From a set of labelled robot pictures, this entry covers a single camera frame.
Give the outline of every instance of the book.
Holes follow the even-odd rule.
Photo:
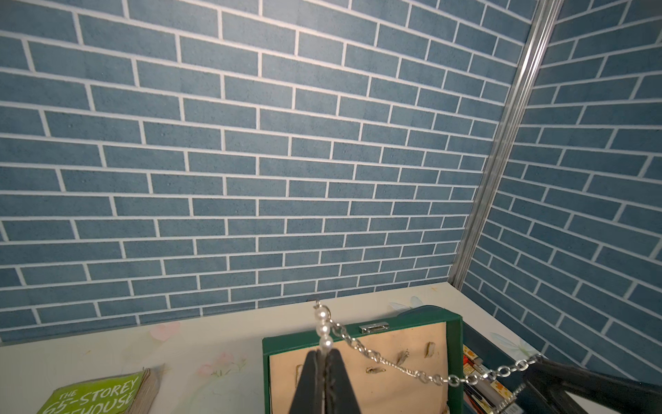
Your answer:
[[[58,388],[37,414],[147,414],[159,391],[155,370]]]
[[[483,365],[483,360],[476,355],[466,345],[464,349],[464,375],[471,374],[482,376],[489,369]],[[495,407],[501,401],[512,396],[510,390],[504,387],[499,381],[479,380],[478,384],[470,386],[464,385],[464,401],[474,411],[475,414],[487,414],[494,411]],[[506,414],[524,414],[524,411],[515,403],[511,403],[504,411]]]

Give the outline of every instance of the open green box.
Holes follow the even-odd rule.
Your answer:
[[[409,329],[414,327],[421,327],[424,325],[433,325],[438,323],[446,323],[446,350],[448,357],[448,374],[454,374],[463,377],[463,349],[462,349],[462,317],[458,314],[452,313],[446,309],[442,309],[436,306],[422,306],[410,311],[405,311],[396,317],[391,318],[381,318],[374,321],[366,321],[361,323],[354,323],[347,325],[348,333],[356,338],[369,335],[379,335],[379,333],[361,333],[359,326],[366,325],[376,322],[387,322],[389,324],[388,332],[399,331],[403,329]],[[341,341],[339,338],[334,336],[334,341],[338,343]],[[319,337],[314,330],[300,333],[293,333],[289,335],[273,336],[269,338],[264,338],[262,340],[262,354],[263,354],[263,366],[264,366],[264,402],[265,402],[265,412],[266,414],[271,414],[271,366],[270,361],[271,357],[283,354],[284,352],[290,352],[293,350],[301,350],[304,348],[310,348],[312,346],[317,346],[319,343]],[[434,375],[437,372],[429,372],[425,367],[419,369],[425,370],[428,374]],[[433,384],[422,384],[415,378],[406,377],[402,373],[397,373],[398,375],[408,378],[412,382],[416,382],[418,387],[437,387]],[[461,414],[462,412],[462,399],[463,399],[463,389],[462,387],[448,387],[448,407],[451,414]]]

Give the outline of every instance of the metal clasp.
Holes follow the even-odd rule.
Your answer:
[[[361,333],[375,333],[389,330],[388,322],[376,322],[359,326]]]

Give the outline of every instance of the silver chain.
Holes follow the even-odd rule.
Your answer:
[[[519,360],[515,362],[514,365],[511,366],[502,365],[498,367],[496,370],[489,370],[482,375],[469,374],[466,378],[460,378],[459,376],[451,374],[447,378],[442,378],[442,376],[439,374],[428,375],[423,371],[419,371],[419,370],[412,371],[409,370],[408,368],[399,366],[387,360],[386,358],[382,357],[382,355],[379,352],[366,348],[365,345],[363,345],[360,340],[352,337],[347,332],[347,328],[345,328],[343,324],[339,322],[335,322],[331,318],[327,319],[326,322],[329,325],[331,325],[331,331],[334,333],[334,335],[339,336],[342,340],[344,340],[347,343],[347,345],[350,346],[350,348],[356,349],[357,351],[362,353],[366,358],[373,360],[378,364],[384,364],[386,366],[390,366],[404,374],[407,374],[414,378],[418,378],[423,384],[428,384],[431,382],[437,386],[448,384],[451,387],[459,387],[462,383],[466,383],[469,384],[470,386],[474,386],[478,384],[478,381],[481,378],[483,378],[484,380],[489,380],[491,382],[496,380],[498,377],[505,378],[511,375],[513,372],[525,371],[527,368],[529,368],[530,365],[535,364],[538,358],[540,357],[540,355],[537,354],[530,357],[529,359]],[[525,384],[522,384],[519,387],[517,387],[517,389],[515,389],[515,391],[512,392],[512,395],[510,397],[508,397],[504,401],[501,401],[501,403],[497,405],[495,410],[489,414],[499,414],[501,411],[503,411],[517,398],[517,395],[524,389],[524,387]]]

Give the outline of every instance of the blue brick wall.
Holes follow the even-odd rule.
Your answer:
[[[658,384],[660,5],[566,0],[462,289],[552,359]]]
[[[446,280],[536,6],[37,3],[0,6],[2,342]]]

